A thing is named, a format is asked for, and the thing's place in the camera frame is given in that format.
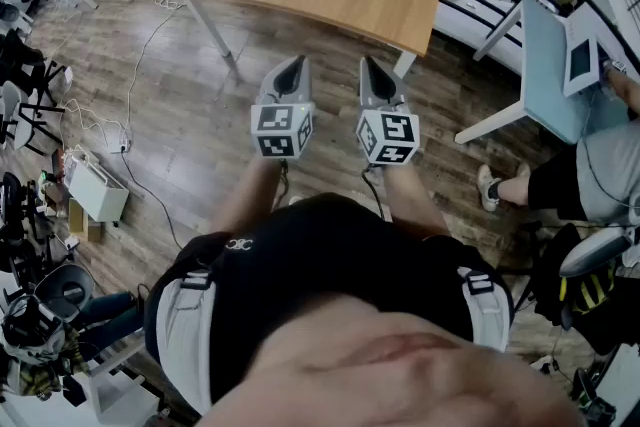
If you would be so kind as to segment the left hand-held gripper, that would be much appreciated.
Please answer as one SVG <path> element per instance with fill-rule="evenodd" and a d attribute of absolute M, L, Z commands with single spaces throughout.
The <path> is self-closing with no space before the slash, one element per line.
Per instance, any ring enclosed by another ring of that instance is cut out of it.
<path fill-rule="evenodd" d="M 266 159 L 297 160 L 313 132 L 311 64 L 305 55 L 284 60 L 263 79 L 251 106 L 251 136 Z"/>

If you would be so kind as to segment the person's right forearm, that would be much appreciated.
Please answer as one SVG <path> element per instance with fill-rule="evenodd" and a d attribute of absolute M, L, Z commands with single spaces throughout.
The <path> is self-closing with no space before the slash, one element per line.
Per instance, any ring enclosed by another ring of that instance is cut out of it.
<path fill-rule="evenodd" d="M 413 164 L 384 166 L 382 176 L 395 224 L 420 239 L 450 235 L 442 213 Z"/>

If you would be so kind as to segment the grey shoulder harness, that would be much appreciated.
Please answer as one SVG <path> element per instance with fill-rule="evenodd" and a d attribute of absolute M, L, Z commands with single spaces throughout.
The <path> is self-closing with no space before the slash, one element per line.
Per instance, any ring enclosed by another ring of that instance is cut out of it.
<path fill-rule="evenodd" d="M 462 293 L 469 309 L 473 341 L 479 345 L 505 350 L 511 326 L 510 304 L 505 290 L 488 274 L 461 267 Z M 214 356 L 230 356 L 230 349 L 215 349 L 213 344 L 227 341 L 213 329 L 216 297 L 214 274 L 200 268 L 183 272 L 158 293 L 155 322 L 145 333 L 155 340 L 147 350 L 156 351 L 166 376 L 182 397 L 198 413 L 206 413 L 213 404 L 213 388 L 222 382 L 222 373 L 211 369 Z"/>

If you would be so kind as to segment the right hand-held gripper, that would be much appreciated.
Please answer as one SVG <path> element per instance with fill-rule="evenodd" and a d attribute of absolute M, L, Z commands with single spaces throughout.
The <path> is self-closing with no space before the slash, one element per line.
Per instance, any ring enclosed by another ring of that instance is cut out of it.
<path fill-rule="evenodd" d="M 413 114 L 402 81 L 371 56 L 360 60 L 361 115 L 356 136 L 372 165 L 405 165 L 420 146 L 419 117 Z"/>

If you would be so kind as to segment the cardboard box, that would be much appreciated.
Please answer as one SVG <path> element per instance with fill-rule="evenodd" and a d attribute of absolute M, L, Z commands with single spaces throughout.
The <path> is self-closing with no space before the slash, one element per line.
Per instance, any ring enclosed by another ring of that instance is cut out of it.
<path fill-rule="evenodd" d="M 74 198 L 69 198 L 68 207 L 68 229 L 70 235 L 80 241 L 101 243 L 103 224 L 93 220 Z"/>

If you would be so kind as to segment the person's black shirt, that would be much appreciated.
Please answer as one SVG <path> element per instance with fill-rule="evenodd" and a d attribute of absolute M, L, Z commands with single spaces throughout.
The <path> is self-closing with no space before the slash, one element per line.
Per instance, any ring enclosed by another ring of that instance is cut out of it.
<path fill-rule="evenodd" d="M 183 272 L 214 274 L 214 326 L 230 349 L 214 356 L 222 373 L 213 404 L 245 376 L 262 342 L 307 301 L 338 293 L 383 312 L 408 313 L 473 341 L 461 267 L 486 273 L 513 302 L 498 273 L 471 246 L 449 236 L 415 237 L 357 202 L 325 193 L 281 208 L 241 235 L 214 233 L 192 239 L 154 285 L 144 331 L 155 326 L 158 293 Z"/>

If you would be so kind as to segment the light blue desk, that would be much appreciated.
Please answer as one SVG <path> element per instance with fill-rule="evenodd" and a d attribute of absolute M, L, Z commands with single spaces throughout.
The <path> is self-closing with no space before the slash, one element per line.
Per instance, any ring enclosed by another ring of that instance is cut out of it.
<path fill-rule="evenodd" d="M 626 120 L 626 107 L 599 84 L 570 97 L 563 93 L 567 42 L 595 36 L 599 59 L 609 57 L 624 63 L 630 77 L 640 82 L 640 64 L 631 63 L 611 30 L 593 9 L 582 5 L 567 18 L 560 18 L 536 0 L 521 0 L 475 52 L 478 61 L 521 26 L 520 97 L 514 104 L 466 128 L 455 136 L 464 144 L 523 117 L 539 123 L 562 141 L 573 144 L 584 133 L 616 126 Z"/>

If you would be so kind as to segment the grey shell chair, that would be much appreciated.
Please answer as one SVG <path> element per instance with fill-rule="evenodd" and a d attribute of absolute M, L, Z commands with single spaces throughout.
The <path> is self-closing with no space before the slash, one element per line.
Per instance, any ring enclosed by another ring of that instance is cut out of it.
<path fill-rule="evenodd" d="M 71 322 L 90 301 L 93 289 L 93 277 L 86 269 L 76 264 L 65 264 L 36 286 L 34 296 L 55 316 Z"/>

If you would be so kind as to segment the white screen device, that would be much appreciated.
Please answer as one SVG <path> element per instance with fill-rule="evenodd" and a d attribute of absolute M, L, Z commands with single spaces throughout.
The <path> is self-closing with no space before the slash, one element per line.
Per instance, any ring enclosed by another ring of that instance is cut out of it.
<path fill-rule="evenodd" d="M 570 97 L 597 84 L 600 79 L 598 42 L 595 36 L 567 42 L 563 93 Z"/>

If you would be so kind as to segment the person's left forearm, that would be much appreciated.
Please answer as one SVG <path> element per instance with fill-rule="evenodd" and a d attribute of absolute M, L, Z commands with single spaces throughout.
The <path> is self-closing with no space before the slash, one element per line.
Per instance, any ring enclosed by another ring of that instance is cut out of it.
<path fill-rule="evenodd" d="M 249 162 L 239 182 L 215 211 L 214 233 L 241 234 L 272 211 L 282 174 L 282 165 L 256 155 Z"/>

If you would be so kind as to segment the white box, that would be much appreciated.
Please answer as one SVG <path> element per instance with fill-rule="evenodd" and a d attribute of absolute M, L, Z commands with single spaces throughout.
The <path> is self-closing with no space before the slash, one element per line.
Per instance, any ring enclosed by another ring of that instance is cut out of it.
<path fill-rule="evenodd" d="M 79 161 L 70 173 L 70 195 L 96 222 L 119 222 L 129 190 L 99 164 Z"/>

